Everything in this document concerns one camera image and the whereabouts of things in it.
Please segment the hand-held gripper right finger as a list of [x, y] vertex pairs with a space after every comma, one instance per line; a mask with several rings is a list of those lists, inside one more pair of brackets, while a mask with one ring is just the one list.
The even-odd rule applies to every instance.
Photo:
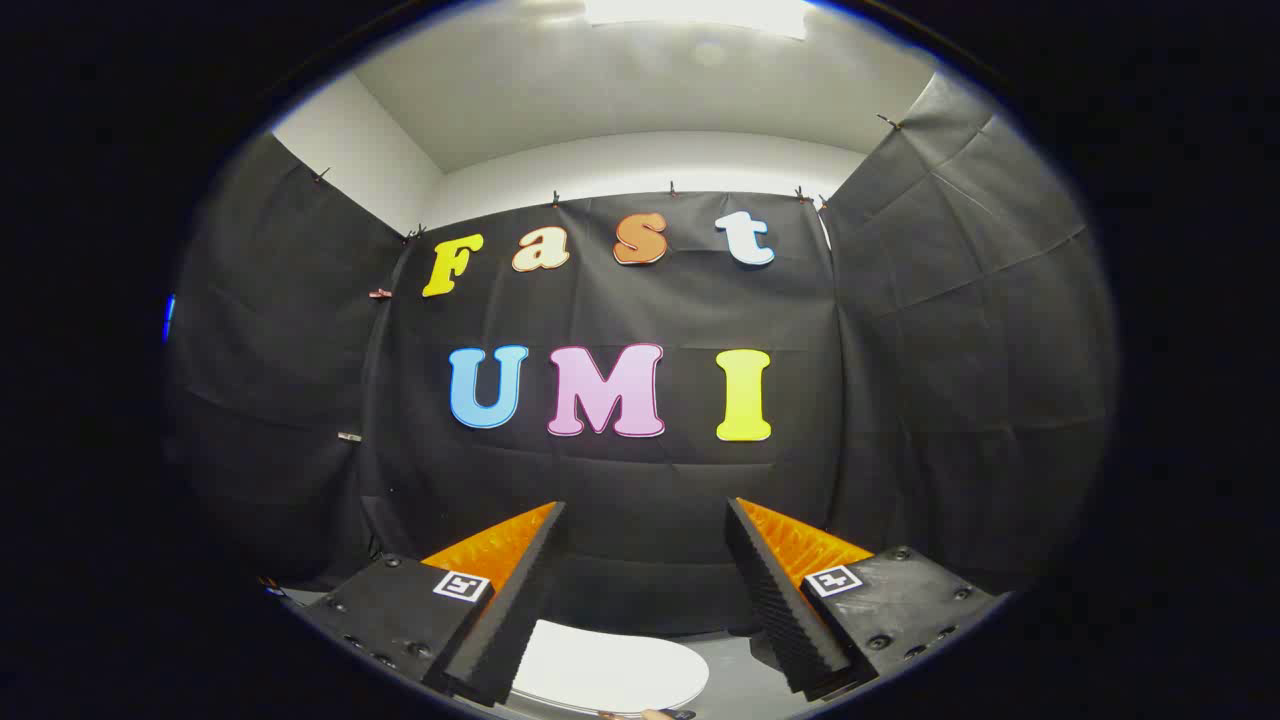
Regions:
[[745, 498], [724, 541], [788, 688], [824, 700], [920, 664], [1001, 598], [904, 546], [874, 553]]

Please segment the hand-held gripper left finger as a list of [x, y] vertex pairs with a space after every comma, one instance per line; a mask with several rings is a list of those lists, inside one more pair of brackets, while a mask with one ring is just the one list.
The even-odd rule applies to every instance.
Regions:
[[425, 559], [387, 555], [300, 616], [415, 689], [504, 703], [550, 596], [566, 509], [544, 503]]

